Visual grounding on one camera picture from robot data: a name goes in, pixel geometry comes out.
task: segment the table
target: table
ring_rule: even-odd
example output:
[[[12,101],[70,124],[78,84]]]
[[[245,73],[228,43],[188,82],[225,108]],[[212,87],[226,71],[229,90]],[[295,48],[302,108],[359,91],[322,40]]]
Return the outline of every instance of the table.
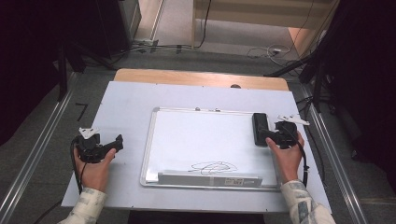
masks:
[[[208,3],[209,0],[194,0],[192,47],[195,20],[205,19]],[[303,57],[309,54],[308,50],[315,46],[317,39],[329,26],[338,4],[339,0],[213,0],[208,19],[289,27],[294,46]]]
[[[231,213],[289,210],[280,192],[163,189],[143,187],[139,183],[154,107],[200,106],[233,111],[268,111],[270,121],[274,121],[279,114],[298,113],[285,80],[274,77],[140,69],[121,69],[117,72],[115,80],[109,83],[92,125],[101,129],[103,143],[114,141],[119,133],[122,133],[124,138],[124,149],[116,155],[116,159],[110,165],[106,207]],[[260,86],[256,82],[261,82],[268,88],[272,86],[272,89],[253,89],[252,87]],[[230,84],[238,84],[245,89],[229,88]],[[298,129],[303,138],[307,139],[304,128],[298,125]],[[309,144],[306,144],[305,151],[308,165],[311,167],[308,190],[317,202],[330,209]],[[72,176],[63,206],[74,206],[77,199],[78,189]]]

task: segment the white bracket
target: white bracket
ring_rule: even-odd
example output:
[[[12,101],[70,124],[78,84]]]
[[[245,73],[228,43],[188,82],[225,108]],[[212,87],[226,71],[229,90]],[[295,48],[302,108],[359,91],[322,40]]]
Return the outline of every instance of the white bracket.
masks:
[[[287,122],[291,122],[291,123],[299,123],[299,124],[303,124],[303,125],[309,125],[308,121],[305,121],[303,119],[299,119],[299,118],[295,118],[294,115],[290,115],[290,116],[277,116],[279,119],[285,120]]]
[[[90,128],[90,129],[82,129],[79,128],[78,129],[79,132],[81,133],[81,135],[84,137],[84,139],[89,139],[90,137],[92,137],[94,134],[99,132],[98,128]]]

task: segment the white table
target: white table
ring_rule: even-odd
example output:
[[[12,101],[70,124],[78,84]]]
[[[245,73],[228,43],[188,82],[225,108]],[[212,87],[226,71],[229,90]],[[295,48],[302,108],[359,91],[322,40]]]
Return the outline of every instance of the white table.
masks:
[[[265,112],[272,129],[278,115],[298,114],[290,91],[112,81],[92,125],[100,128],[104,144],[114,141],[120,133],[124,138],[124,149],[110,165],[106,207],[232,213],[288,211],[280,192],[143,187],[139,183],[141,168],[151,112],[157,106]],[[310,166],[308,190],[317,202],[330,209],[304,128],[297,127],[306,142],[304,149]],[[299,176],[303,176],[302,167]],[[77,199],[78,188],[72,176],[62,206],[74,206]]]

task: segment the scribble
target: scribble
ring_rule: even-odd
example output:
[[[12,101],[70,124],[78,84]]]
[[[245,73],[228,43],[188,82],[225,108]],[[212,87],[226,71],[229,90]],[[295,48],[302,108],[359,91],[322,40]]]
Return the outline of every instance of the scribble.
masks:
[[[218,173],[232,172],[238,170],[236,166],[225,161],[206,161],[191,166],[189,172],[201,172],[201,175],[214,175]]]

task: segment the sleeve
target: sleeve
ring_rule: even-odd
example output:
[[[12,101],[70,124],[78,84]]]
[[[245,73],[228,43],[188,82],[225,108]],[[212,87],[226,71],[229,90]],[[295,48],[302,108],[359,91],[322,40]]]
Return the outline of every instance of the sleeve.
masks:
[[[290,210],[290,218],[296,223],[335,223],[329,210],[316,203],[299,180],[291,180],[280,187]]]
[[[79,195],[73,211],[67,219],[58,224],[95,224],[105,204],[106,194],[96,190],[84,188]]]

